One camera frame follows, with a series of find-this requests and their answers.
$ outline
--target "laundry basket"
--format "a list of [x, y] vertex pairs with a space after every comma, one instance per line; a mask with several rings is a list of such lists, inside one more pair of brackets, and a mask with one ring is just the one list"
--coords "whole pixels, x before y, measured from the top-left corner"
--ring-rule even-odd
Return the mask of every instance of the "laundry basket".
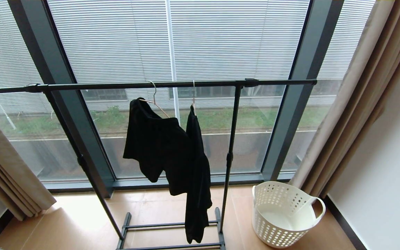
[[[265, 244], [286, 248], [299, 240], [325, 214], [324, 202], [302, 190], [282, 182], [264, 182], [252, 187], [252, 226]], [[322, 204], [316, 217], [312, 203]]]

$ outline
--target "clothes hanger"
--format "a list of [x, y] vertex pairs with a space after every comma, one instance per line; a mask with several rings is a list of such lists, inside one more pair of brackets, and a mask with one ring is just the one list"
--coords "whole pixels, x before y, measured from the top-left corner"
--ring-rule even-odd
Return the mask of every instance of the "clothes hanger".
[[194, 109], [194, 115], [197, 116], [197, 112], [195, 111], [195, 80], [192, 80], [192, 85], [194, 87], [194, 91], [192, 92], [192, 107]]
[[147, 102], [147, 103], [152, 103], [152, 104], [154, 104], [155, 106], [157, 106], [158, 109], [160, 109], [160, 110], [163, 112], [163, 114], [166, 115], [167, 118], [170, 118], [169, 115], [168, 115], [162, 108], [160, 108], [160, 106], [157, 105], [157, 102], [155, 101], [155, 94], [157, 94], [157, 87], [155, 86], [154, 82], [153, 82], [153, 81], [148, 81], [148, 82], [150, 82], [152, 85], [154, 85], [154, 89], [155, 89], [155, 92], [154, 92], [154, 101], [152, 102], [152, 101], [148, 101], [148, 100], [144, 100], [144, 99], [140, 99], [140, 101], [145, 101], [145, 102]]

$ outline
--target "tiled floor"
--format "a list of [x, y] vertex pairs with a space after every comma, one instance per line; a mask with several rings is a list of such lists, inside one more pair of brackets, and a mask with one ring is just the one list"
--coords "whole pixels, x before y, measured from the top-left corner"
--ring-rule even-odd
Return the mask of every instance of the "tiled floor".
[[[223, 188], [212, 188], [214, 209], [221, 207]], [[56, 195], [49, 210], [24, 222], [13, 219], [0, 235], [4, 250], [114, 250], [118, 237], [93, 193]], [[122, 226], [127, 212], [132, 225], [184, 221], [186, 195], [171, 196], [168, 190], [116, 191], [108, 206]], [[251, 226], [251, 186], [232, 186], [228, 193], [224, 236], [227, 250], [271, 249], [262, 243]], [[217, 242], [217, 229], [206, 228], [202, 243]], [[138, 230], [127, 233], [125, 248], [187, 244], [184, 228]], [[354, 250], [334, 217], [327, 212], [322, 221], [290, 250]]]

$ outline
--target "beige curtain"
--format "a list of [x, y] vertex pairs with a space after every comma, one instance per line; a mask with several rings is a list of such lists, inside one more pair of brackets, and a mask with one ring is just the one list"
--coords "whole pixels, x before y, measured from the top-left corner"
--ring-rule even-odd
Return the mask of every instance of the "beige curtain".
[[1, 130], [0, 199], [18, 220], [32, 217], [56, 202]]
[[400, 0], [377, 1], [335, 103], [290, 184], [326, 196], [400, 76]]

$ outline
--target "clothes rack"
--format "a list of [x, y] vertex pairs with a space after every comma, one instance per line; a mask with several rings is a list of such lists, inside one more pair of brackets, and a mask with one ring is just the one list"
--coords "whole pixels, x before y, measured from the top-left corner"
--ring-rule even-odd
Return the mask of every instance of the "clothes rack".
[[[225, 175], [225, 183], [224, 183], [224, 194], [223, 194], [223, 202], [222, 209], [220, 213], [220, 209], [216, 207], [215, 209], [215, 220], [210, 220], [209, 225], [216, 225], [217, 232], [219, 237], [219, 242], [217, 243], [201, 243], [201, 244], [192, 244], [192, 245], [170, 245], [163, 247], [146, 247], [146, 248], [128, 248], [127, 250], [164, 250], [164, 249], [180, 249], [180, 248], [197, 248], [197, 247], [219, 247], [220, 250], [225, 250], [225, 241], [223, 235], [223, 224], [224, 224], [224, 216], [225, 216], [225, 208], [226, 208], [226, 198], [227, 191], [229, 187], [229, 176], [231, 172], [232, 159], [233, 159], [233, 147], [234, 147], [234, 138], [235, 138], [235, 130], [237, 124], [237, 116], [239, 109], [239, 101], [241, 89], [243, 87], [255, 87], [258, 85], [306, 85], [312, 84], [315, 85], [317, 80], [272, 80], [272, 81], [259, 81], [256, 79], [245, 79], [241, 81], [195, 81], [196, 87], [221, 87], [221, 86], [233, 86], [235, 87], [235, 95], [234, 95], [234, 107], [232, 112], [232, 124], [231, 124], [231, 135], [229, 140], [229, 150], [226, 156], [226, 175]], [[60, 90], [106, 90], [106, 89], [138, 89], [138, 88], [154, 88], [154, 85], [151, 83], [118, 83], [118, 84], [31, 84], [25, 87], [6, 87], [0, 88], [0, 93], [13, 93], [13, 92], [33, 92], [33, 93], [44, 93], [50, 102], [52, 108], [54, 109], [55, 115], [57, 116], [60, 124], [65, 131], [74, 151], [77, 155], [78, 163], [81, 168], [86, 171], [87, 164], [84, 160], [84, 155], [82, 155], [77, 147], [75, 146], [75, 142], [73, 142], [72, 137], [69, 136], [70, 132], [67, 127], [67, 124], [64, 121], [62, 114], [60, 113], [57, 104], [54, 101], [54, 98], [51, 94], [52, 91], [60, 91]], [[155, 83], [155, 87], [157, 88], [171, 88], [171, 87], [192, 87], [192, 82], [164, 82], [164, 83]], [[102, 204], [114, 230], [118, 234], [119, 240], [117, 244], [116, 250], [123, 250], [124, 241], [126, 239], [127, 231], [129, 229], [136, 228], [158, 228], [158, 227], [173, 227], [173, 226], [182, 226], [184, 223], [165, 223], [165, 224], [149, 224], [149, 225], [129, 225], [132, 215], [128, 212], [124, 219], [123, 226], [121, 230], [118, 228], [104, 198], [101, 195], [101, 192], [97, 189], [94, 181], [91, 179], [91, 175], [87, 174], [89, 181], [91, 182], [97, 197]]]

